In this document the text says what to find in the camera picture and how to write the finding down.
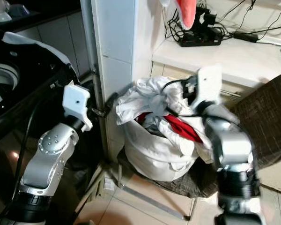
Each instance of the metal stand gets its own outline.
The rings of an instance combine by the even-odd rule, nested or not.
[[[125,185],[122,184],[122,165],[119,164],[118,165],[118,187],[132,195],[134,195],[135,197],[138,197],[140,198],[141,200],[144,200],[148,203],[150,203],[151,205],[154,205],[155,207],[179,218],[179,219],[182,219],[182,220],[186,220],[186,221],[190,221],[192,216],[193,216],[193,212],[194,212],[194,209],[195,209],[195,206],[196,206],[196,202],[197,202],[197,199],[195,198],[195,201],[194,201],[194,204],[193,204],[193,207],[192,207],[192,211],[191,211],[191,215],[190,216],[186,216],[186,215],[182,215],[181,213],[179,213],[178,211],[175,211],[171,208],[169,208],[168,206],[165,206],[159,202],[157,202],[156,200],[152,199],[152,198],[149,198],[137,191],[134,191],[133,189],[131,188],[128,188],[126,187]]]

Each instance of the brown chair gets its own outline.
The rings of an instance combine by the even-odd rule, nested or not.
[[[239,117],[242,126],[251,136],[255,146],[254,155],[257,159],[258,169],[280,162],[281,75],[258,88],[230,110]],[[121,184],[122,166],[160,188],[189,198],[209,197],[217,191],[216,172],[212,165],[205,164],[201,158],[195,161],[188,173],[172,182],[151,180],[138,173],[129,163],[124,149],[118,154],[118,162],[118,186],[120,188],[181,219],[189,220],[191,216],[181,215],[153,199],[124,187]]]

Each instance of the tiled floor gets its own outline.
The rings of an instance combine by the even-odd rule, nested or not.
[[[185,215],[190,215],[193,201],[187,197],[159,189],[134,175],[126,185]],[[281,225],[281,194],[262,188],[263,208],[268,225]],[[104,198],[87,203],[78,222],[92,220],[96,225],[213,225],[221,213],[216,194],[208,199],[198,198],[191,221],[186,222],[117,188]]]

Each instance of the washing machine door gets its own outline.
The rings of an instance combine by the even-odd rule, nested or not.
[[[72,80],[78,83],[64,55],[59,57],[52,47],[22,38],[0,32],[0,139],[29,117],[37,102],[63,91]]]

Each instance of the red clothing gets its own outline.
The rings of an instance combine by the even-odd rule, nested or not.
[[[145,120],[146,115],[150,112],[144,112],[138,116],[137,122],[142,124]],[[164,116],[164,118],[169,122],[174,132],[180,136],[198,143],[203,143],[196,131],[187,123],[182,122],[180,119],[173,115]]]

